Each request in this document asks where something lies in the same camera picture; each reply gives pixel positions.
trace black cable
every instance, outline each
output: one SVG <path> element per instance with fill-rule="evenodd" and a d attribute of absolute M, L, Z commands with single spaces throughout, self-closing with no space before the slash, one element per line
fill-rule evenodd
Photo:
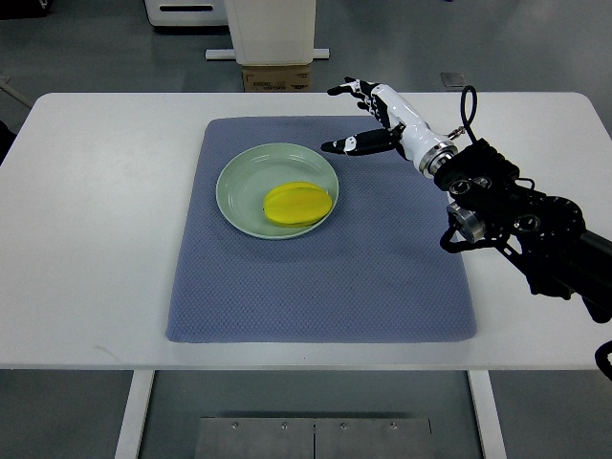
<path fill-rule="evenodd" d="M 612 363 L 608 356 L 612 355 L 612 341 L 603 344 L 595 353 L 595 363 L 601 372 L 612 381 Z"/>
<path fill-rule="evenodd" d="M 529 182 L 531 184 L 531 188 L 530 190 L 533 191 L 534 189 L 536 189 L 536 182 L 534 182 L 532 179 L 527 179 L 524 177 L 519 177 L 516 179 L 517 182 Z"/>
<path fill-rule="evenodd" d="M 471 94 L 471 113 L 470 117 L 466 117 L 466 96 L 468 93 Z M 466 86 L 461 91 L 461 122 L 463 123 L 463 127 L 466 128 L 466 132 L 470 137 L 472 143 L 476 143 L 476 137 L 474 133 L 471 131 L 471 122 L 474 121 L 474 117 L 476 116 L 476 105 L 478 104 L 478 97 L 476 95 L 476 89 L 473 86 Z"/>

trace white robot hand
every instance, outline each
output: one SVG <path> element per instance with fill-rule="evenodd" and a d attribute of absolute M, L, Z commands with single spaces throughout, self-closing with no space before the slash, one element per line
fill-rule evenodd
<path fill-rule="evenodd" d="M 323 151 L 360 156 L 395 148 L 428 178 L 457 153 L 452 141 L 433 133 L 417 111 L 390 86 L 351 77 L 344 80 L 344 84 L 328 90 L 327 94 L 350 93 L 359 98 L 358 107 L 373 115 L 383 129 L 326 142 L 321 146 Z"/>

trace robotic arm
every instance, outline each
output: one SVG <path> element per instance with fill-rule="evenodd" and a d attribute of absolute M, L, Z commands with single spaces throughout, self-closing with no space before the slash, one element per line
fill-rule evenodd
<path fill-rule="evenodd" d="M 534 181 L 521 178 L 516 165 L 484 139 L 475 138 L 470 129 L 476 111 L 472 87 L 466 87 L 461 97 L 463 126 L 443 136 L 433 133 L 389 86 L 349 77 L 345 81 L 328 94 L 359 98 L 359 108 L 372 114 L 382 128 L 326 142 L 323 151 L 359 156 L 396 149 L 454 199 L 447 207 L 448 230 L 440 240 L 444 250 L 495 248 L 525 274 L 532 294 L 569 299 L 576 293 L 596 322 L 612 318 L 612 242 L 586 229 L 575 203 L 536 191 Z M 473 100 L 469 117 L 467 93 Z M 452 140 L 463 132 L 471 145 L 458 152 Z M 465 240 L 453 242 L 455 232 Z M 512 236 L 520 251 L 509 244 Z M 612 341 L 598 350 L 596 362 L 612 380 L 611 353 Z"/>

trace light green plate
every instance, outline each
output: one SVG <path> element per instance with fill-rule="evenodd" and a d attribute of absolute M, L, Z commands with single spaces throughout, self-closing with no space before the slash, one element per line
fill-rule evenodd
<path fill-rule="evenodd" d="M 310 227 L 283 228 L 264 214 L 264 197 L 287 182 L 311 182 L 332 198 L 332 210 Z M 266 143 L 231 160 L 217 180 L 217 205 L 239 230 L 262 239 L 287 239 L 314 230 L 331 214 L 338 200 L 334 168 L 318 153 L 292 143 Z"/>

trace white box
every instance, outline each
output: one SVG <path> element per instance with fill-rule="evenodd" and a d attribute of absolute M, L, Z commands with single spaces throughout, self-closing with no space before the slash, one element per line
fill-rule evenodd
<path fill-rule="evenodd" d="M 223 0 L 144 0 L 152 26 L 227 26 Z"/>
<path fill-rule="evenodd" d="M 225 0 L 229 33 L 241 65 L 313 61 L 316 0 Z"/>

